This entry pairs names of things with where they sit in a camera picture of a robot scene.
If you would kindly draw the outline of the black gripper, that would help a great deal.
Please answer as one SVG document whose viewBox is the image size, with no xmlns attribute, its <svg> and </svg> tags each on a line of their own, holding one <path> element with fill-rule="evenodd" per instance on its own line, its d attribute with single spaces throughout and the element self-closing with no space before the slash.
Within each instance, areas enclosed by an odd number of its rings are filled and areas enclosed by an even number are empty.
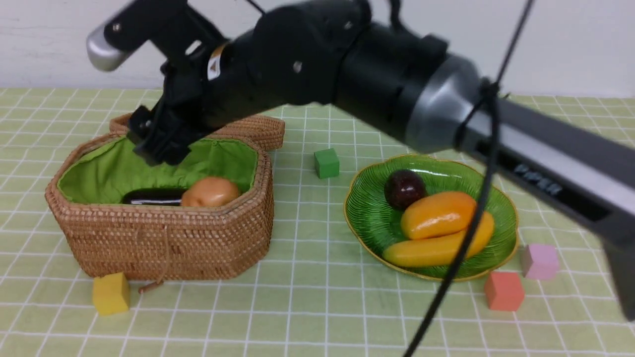
<svg viewBox="0 0 635 357">
<path fill-rule="evenodd" d="M 128 121 L 133 151 L 150 167 L 178 165 L 193 143 L 224 126 L 224 93 L 217 83 L 223 50 L 222 45 L 198 45 L 191 54 L 161 49 L 162 95 L 153 108 L 138 107 Z"/>
</svg>

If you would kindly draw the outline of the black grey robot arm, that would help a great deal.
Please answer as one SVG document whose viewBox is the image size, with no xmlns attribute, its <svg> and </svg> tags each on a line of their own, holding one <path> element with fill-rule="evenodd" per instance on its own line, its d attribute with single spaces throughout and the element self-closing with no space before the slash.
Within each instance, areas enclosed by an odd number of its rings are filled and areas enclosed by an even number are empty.
<svg viewBox="0 0 635 357">
<path fill-rule="evenodd" d="M 365 0 L 309 0 L 265 12 L 224 38 L 186 0 L 136 0 L 110 25 L 122 52 L 165 55 L 163 95 L 130 121 L 149 164 L 177 164 L 189 144 L 284 104 L 332 104 L 419 152 L 456 149 L 601 237 L 617 296 L 634 319 L 634 150 L 506 99 L 468 59 Z"/>
</svg>

